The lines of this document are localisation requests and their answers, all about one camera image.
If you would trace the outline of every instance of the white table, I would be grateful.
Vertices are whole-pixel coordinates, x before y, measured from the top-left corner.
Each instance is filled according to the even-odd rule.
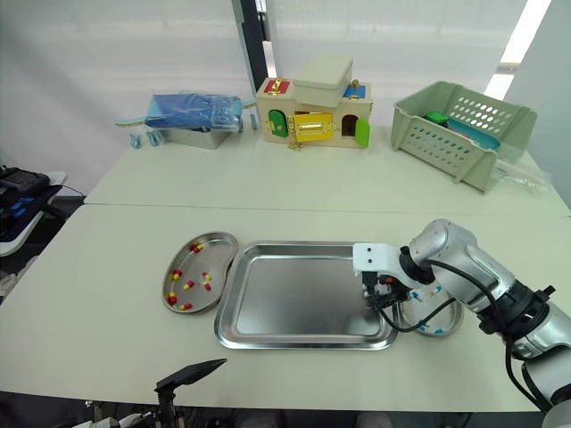
[[[162,377],[188,364],[228,358],[196,385],[178,389],[176,402],[534,410],[504,372],[500,339],[479,331],[469,313],[449,337],[401,334],[387,350],[227,350],[213,333],[216,310],[180,316],[160,302],[171,258],[184,243],[207,231],[226,230],[242,246],[259,239],[402,245],[435,217],[86,205],[0,307],[0,390],[155,403],[154,384]],[[534,289],[555,285],[558,291],[552,298],[571,312],[571,218],[448,218],[472,230],[482,247],[524,284]]]
[[[86,203],[270,210],[340,210],[513,216],[568,216],[550,188],[509,183],[486,195],[390,147],[373,128],[367,150],[267,143],[245,129],[217,150],[180,144],[129,149]],[[528,153],[523,162],[535,165]]]
[[[46,175],[50,178],[50,185],[62,185],[65,183],[65,179],[67,177],[67,174],[63,171],[46,172]],[[47,203],[51,203],[56,195],[57,194],[52,196]],[[32,230],[34,230],[34,227],[36,227],[37,223],[39,223],[39,220],[41,220],[43,216],[44,212],[39,211],[39,213],[30,220],[28,225],[24,227],[16,238],[8,243],[0,243],[0,256],[9,256],[16,252],[26,242],[29,234],[32,233]]]

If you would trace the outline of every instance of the green plastic basket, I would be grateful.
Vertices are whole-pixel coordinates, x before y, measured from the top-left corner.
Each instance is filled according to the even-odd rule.
[[[493,136],[497,150],[483,149],[469,138],[423,119],[431,111]],[[402,149],[487,192],[499,158],[516,162],[524,153],[537,113],[528,107],[496,100],[462,85],[437,82],[394,105],[393,149]]]

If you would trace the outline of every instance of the wooden toy house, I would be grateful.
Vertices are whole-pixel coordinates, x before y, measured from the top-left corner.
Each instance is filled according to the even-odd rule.
[[[370,91],[370,84],[352,80],[350,56],[316,56],[295,78],[262,84],[256,98],[264,136],[293,148],[367,147]]]

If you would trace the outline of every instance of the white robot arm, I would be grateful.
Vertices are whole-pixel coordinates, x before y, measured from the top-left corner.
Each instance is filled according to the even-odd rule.
[[[543,426],[571,426],[571,318],[548,301],[553,287],[532,292],[478,248],[472,233],[445,219],[430,223],[400,251],[387,244],[356,243],[353,269],[378,309],[437,282],[478,316],[485,333],[503,338],[510,379],[549,412]],[[511,373],[512,356],[523,360],[529,392]]]

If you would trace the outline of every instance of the plastic wrap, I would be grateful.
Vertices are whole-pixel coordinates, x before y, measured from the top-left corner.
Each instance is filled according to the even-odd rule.
[[[530,192],[542,192],[551,187],[551,174],[526,165],[515,165],[498,159],[492,178],[505,183],[522,185]]]
[[[151,128],[240,130],[242,101],[237,96],[153,95],[145,124]]]

